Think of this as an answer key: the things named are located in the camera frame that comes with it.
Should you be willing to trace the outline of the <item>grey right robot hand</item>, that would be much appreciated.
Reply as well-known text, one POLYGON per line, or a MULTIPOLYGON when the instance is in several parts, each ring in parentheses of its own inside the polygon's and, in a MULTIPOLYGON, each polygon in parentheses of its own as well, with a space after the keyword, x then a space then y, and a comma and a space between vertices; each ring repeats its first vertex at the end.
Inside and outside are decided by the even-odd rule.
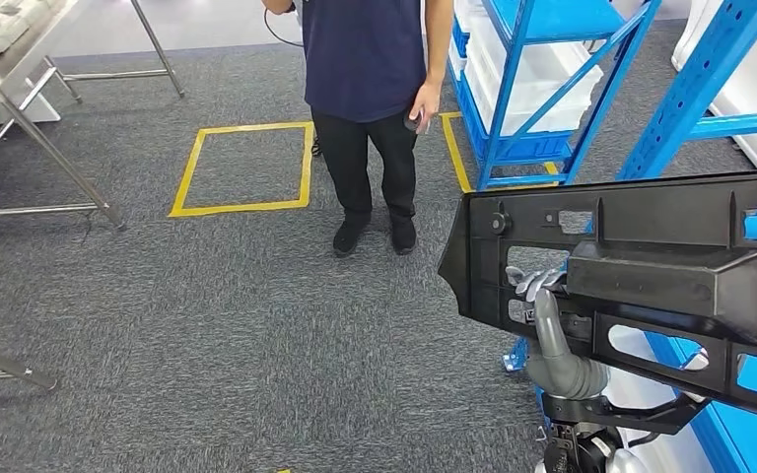
POLYGON ((575 355, 563 330, 553 291, 562 287, 560 270, 526 273, 508 266, 506 274, 516 295, 533 306, 535 336, 526 339, 524 371, 545 393, 584 400, 602 393, 609 382, 608 367, 575 355))

